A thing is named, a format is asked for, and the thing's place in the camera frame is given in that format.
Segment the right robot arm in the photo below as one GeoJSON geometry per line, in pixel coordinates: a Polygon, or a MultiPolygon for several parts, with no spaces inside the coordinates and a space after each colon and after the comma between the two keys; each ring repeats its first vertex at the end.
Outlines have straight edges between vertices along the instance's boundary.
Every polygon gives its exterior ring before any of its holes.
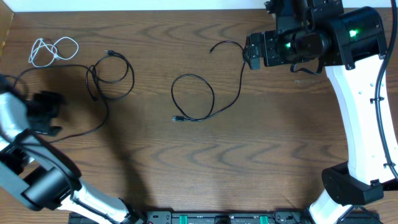
{"type": "Polygon", "coordinates": [[[272,31],[247,36],[243,59],[253,70],[318,60],[335,91],[348,160],[322,171],[323,192],[302,223],[378,223],[367,204],[397,190],[397,140],[386,90],[386,68],[397,34],[386,38],[380,14],[341,1],[272,0],[272,31]],[[356,209],[363,210],[355,214],[356,209]]]}

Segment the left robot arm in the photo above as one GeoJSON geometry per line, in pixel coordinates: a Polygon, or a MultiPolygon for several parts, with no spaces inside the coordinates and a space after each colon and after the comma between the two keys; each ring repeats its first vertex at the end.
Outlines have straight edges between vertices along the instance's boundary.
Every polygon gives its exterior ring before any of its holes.
{"type": "Polygon", "coordinates": [[[41,136],[64,99],[42,91],[25,99],[1,76],[1,187],[33,210],[68,210],[70,223],[143,223],[146,218],[123,200],[100,192],[81,178],[79,168],[41,136]]]}

